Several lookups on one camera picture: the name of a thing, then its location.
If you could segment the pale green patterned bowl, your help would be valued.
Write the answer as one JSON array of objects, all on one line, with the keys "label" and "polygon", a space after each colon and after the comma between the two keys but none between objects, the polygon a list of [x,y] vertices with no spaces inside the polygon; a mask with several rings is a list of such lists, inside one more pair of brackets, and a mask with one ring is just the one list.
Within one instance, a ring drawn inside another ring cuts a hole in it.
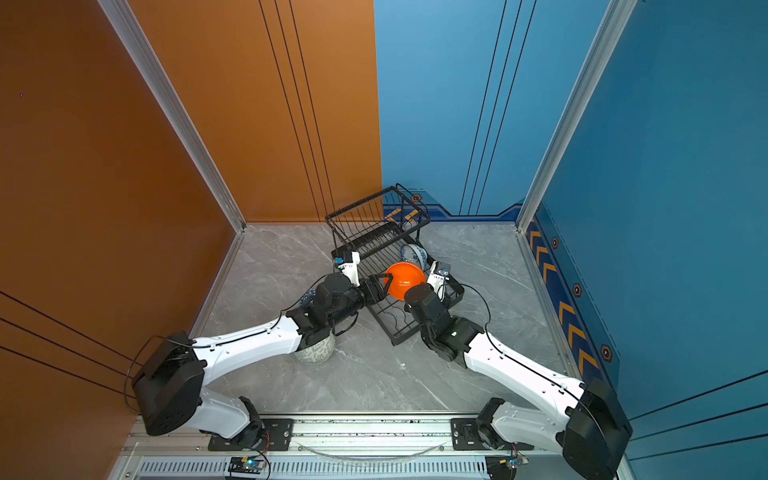
[{"label": "pale green patterned bowl", "polygon": [[296,351],[294,356],[303,364],[319,365],[327,362],[333,356],[335,348],[336,337],[331,334],[312,346]]}]

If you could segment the orange plastic bowl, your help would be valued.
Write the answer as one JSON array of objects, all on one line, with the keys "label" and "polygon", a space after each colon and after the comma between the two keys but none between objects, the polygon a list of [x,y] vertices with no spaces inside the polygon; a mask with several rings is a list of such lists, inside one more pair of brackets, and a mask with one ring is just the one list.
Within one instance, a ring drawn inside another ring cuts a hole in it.
[{"label": "orange plastic bowl", "polygon": [[424,272],[415,264],[401,261],[391,265],[384,273],[385,289],[389,296],[404,301],[412,287],[426,282]]}]

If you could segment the blue floral white bowl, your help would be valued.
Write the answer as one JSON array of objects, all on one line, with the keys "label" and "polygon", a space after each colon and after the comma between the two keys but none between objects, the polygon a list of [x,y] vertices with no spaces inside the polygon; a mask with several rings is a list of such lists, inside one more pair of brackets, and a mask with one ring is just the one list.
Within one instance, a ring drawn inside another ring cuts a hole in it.
[{"label": "blue floral white bowl", "polygon": [[421,271],[429,267],[426,250],[417,244],[404,243],[400,248],[400,257],[403,262],[416,265]]}]

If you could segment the black wire dish rack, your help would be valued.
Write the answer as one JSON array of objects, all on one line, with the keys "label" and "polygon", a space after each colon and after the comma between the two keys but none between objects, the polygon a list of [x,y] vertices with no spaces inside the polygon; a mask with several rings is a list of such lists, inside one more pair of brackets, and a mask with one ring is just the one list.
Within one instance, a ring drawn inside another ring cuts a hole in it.
[{"label": "black wire dish rack", "polygon": [[[405,261],[402,247],[426,251],[420,230],[432,218],[421,197],[398,183],[327,214],[325,220],[334,238],[332,257],[359,253],[358,272],[367,278],[383,275],[393,264]],[[438,296],[450,309],[463,299],[465,290],[451,274],[447,277],[437,280]],[[391,295],[367,308],[394,346],[419,331],[404,302]]]}]

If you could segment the dark blue patterned bowl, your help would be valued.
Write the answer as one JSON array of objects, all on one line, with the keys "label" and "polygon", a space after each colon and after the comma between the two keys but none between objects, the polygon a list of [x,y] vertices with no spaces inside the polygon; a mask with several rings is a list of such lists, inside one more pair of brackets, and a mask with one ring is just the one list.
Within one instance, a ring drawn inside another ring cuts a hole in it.
[{"label": "dark blue patterned bowl", "polygon": [[309,302],[309,301],[311,301],[315,297],[315,295],[316,295],[316,290],[315,289],[311,289],[311,290],[305,292],[302,295],[302,297],[300,298],[299,302],[300,303]]}]

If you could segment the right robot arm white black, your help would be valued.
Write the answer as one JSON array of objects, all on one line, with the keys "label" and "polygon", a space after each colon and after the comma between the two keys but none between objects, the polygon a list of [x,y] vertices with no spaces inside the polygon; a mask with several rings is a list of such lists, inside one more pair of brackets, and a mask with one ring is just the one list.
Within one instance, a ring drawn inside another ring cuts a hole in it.
[{"label": "right robot arm white black", "polygon": [[404,296],[423,342],[438,356],[485,375],[532,404],[489,400],[476,419],[480,441],[493,450],[519,443],[559,453],[585,479],[614,479],[633,434],[613,387],[548,369],[507,347],[487,329],[452,315],[423,283]]}]

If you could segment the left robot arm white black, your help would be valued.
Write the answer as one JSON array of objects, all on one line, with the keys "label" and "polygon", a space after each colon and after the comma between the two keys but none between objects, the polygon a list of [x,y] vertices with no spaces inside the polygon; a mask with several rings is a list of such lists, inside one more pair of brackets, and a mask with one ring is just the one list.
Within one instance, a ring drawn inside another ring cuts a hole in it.
[{"label": "left robot arm white black", "polygon": [[193,428],[243,449],[257,447],[266,427],[253,403],[211,391],[209,384],[271,357],[332,353],[336,325],[383,300],[391,282],[389,274],[353,283],[333,273],[271,322],[215,337],[178,332],[164,338],[131,383],[146,433]]}]

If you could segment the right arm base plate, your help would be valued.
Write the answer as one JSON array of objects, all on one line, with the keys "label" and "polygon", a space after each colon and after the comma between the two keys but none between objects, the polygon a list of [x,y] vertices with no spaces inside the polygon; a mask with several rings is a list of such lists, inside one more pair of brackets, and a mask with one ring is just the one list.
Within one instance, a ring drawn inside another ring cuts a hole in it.
[{"label": "right arm base plate", "polygon": [[453,449],[457,451],[532,451],[530,444],[503,440],[489,424],[477,418],[460,417],[450,420]]}]

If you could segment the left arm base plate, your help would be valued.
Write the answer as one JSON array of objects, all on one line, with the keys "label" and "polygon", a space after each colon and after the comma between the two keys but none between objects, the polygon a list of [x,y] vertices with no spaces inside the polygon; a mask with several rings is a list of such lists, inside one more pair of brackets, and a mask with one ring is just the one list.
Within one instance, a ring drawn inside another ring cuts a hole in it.
[{"label": "left arm base plate", "polygon": [[238,443],[218,435],[212,435],[207,450],[212,452],[253,451],[261,453],[288,451],[295,421],[292,418],[266,418],[263,419],[263,424],[264,428],[250,446],[246,446],[243,442]]}]

